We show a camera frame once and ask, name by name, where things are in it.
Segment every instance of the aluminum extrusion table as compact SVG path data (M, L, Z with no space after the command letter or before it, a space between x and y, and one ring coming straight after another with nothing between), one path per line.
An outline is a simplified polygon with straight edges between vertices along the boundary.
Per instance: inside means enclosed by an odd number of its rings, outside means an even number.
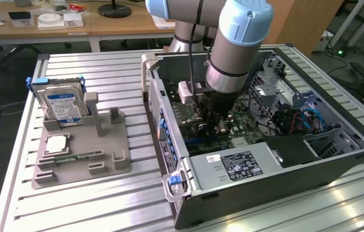
M294 48L284 45L314 81L364 124L364 106ZM38 60L34 78L82 74L97 91L98 110L125 112L132 171L56 187L32 189L42 111L28 95L0 195L0 231L173 232L158 164L141 100L140 56L160 50L50 55ZM286 70L286 78L306 86ZM364 229L364 164L328 186L302 192L182 231L352 231Z

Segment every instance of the red wire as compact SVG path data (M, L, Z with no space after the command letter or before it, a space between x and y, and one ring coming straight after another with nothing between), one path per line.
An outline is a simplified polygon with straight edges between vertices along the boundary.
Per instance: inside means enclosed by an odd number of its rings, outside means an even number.
M293 116L293 120L292 120L292 126L290 126L290 132L289 133L292 133L292 130L293 130L293 126L294 126L294 119L296 119L296 116L298 115L298 113L296 113L294 114L294 116Z

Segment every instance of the robotic arm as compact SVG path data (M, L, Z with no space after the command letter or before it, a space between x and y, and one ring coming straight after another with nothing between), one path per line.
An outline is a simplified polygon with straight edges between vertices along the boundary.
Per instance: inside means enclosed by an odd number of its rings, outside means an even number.
M184 31L190 29L188 24L217 28L206 72L212 91L202 94L197 104L210 130L234 105L268 35L273 8L266 0L146 0L146 8L154 16L185 22ZM176 32L181 34L182 30L176 28Z

